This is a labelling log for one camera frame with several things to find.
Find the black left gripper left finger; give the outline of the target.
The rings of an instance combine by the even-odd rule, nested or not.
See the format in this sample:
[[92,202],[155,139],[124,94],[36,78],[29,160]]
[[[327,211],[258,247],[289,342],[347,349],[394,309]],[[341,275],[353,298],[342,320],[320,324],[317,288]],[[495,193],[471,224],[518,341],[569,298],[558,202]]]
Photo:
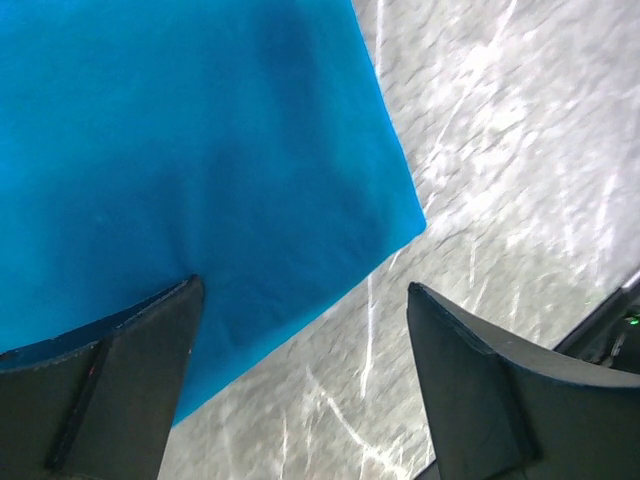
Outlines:
[[203,304],[192,276],[2,353],[2,478],[157,478]]

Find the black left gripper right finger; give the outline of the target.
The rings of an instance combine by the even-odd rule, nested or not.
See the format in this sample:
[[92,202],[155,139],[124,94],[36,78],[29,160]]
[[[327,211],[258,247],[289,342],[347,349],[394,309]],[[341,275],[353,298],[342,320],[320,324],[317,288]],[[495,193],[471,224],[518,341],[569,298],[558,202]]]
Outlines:
[[435,459],[425,479],[635,479],[639,373],[587,363],[412,283],[407,321]]

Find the blue t shirt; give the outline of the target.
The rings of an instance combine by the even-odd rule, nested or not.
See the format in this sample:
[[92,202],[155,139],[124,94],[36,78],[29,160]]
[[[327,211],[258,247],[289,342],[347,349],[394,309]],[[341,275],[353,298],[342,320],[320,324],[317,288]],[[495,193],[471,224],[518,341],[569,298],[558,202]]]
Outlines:
[[184,418],[425,229],[347,1],[5,1],[1,346],[191,275]]

